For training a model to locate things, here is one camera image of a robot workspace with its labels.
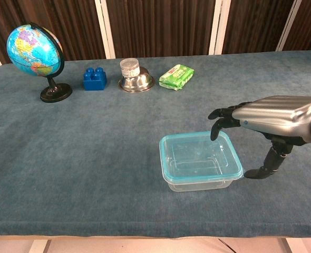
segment metal bowl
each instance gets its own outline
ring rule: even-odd
[[[140,67],[139,75],[135,77],[123,77],[118,82],[119,87],[127,92],[148,91],[154,85],[154,79],[147,69]]]

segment floor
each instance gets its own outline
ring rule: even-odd
[[[0,253],[311,253],[311,238],[298,239],[302,247],[290,246],[284,238],[194,237],[179,239],[54,239],[44,248],[34,247],[32,240],[0,240]]]

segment silver robotic forearm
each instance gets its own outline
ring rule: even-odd
[[[216,109],[208,118],[220,117],[212,127],[211,140],[222,128],[244,127],[271,140],[264,165],[249,170],[246,178],[263,179],[274,174],[294,145],[311,143],[311,96],[270,96],[229,108]]]

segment black globe base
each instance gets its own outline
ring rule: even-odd
[[[72,88],[67,83],[58,83],[48,77],[49,87],[41,92],[41,100],[45,103],[55,103],[66,99],[72,93]]]

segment globe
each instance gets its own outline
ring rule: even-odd
[[[19,26],[8,37],[7,52],[21,71],[47,78],[49,87],[40,96],[43,102],[58,102],[72,93],[70,85],[53,80],[63,71],[64,56],[60,42],[49,30],[35,23]]]
[[[56,36],[48,32],[61,46]],[[53,42],[42,31],[30,25],[19,26],[10,33],[7,52],[12,63],[30,75],[51,75],[56,73],[61,65],[58,50]]]

